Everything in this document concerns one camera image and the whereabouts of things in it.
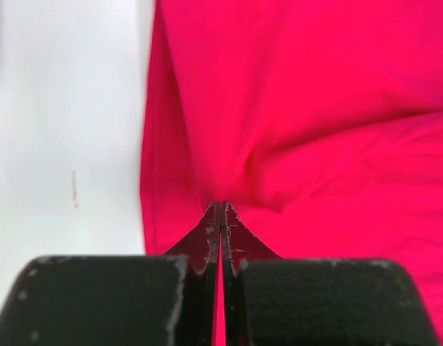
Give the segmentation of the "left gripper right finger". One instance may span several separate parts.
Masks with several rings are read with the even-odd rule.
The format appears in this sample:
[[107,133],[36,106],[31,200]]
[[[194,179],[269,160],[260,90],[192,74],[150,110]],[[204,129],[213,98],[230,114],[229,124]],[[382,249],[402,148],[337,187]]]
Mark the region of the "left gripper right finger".
[[438,345],[411,276],[385,259],[284,259],[221,205],[228,345]]

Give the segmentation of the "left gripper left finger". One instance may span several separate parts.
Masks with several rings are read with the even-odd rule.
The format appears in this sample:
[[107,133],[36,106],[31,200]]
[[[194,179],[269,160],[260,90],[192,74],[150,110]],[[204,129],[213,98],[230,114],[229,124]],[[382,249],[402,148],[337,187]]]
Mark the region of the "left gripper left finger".
[[18,274],[0,345],[212,345],[221,206],[155,256],[48,255]]

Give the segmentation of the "red t shirt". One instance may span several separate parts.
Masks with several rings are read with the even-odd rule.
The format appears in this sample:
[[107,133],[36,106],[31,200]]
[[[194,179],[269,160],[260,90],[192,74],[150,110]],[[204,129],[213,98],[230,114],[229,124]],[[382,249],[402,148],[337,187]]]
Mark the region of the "red t shirt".
[[158,1],[140,196],[148,254],[229,201],[284,257],[396,261],[443,344],[443,1]]

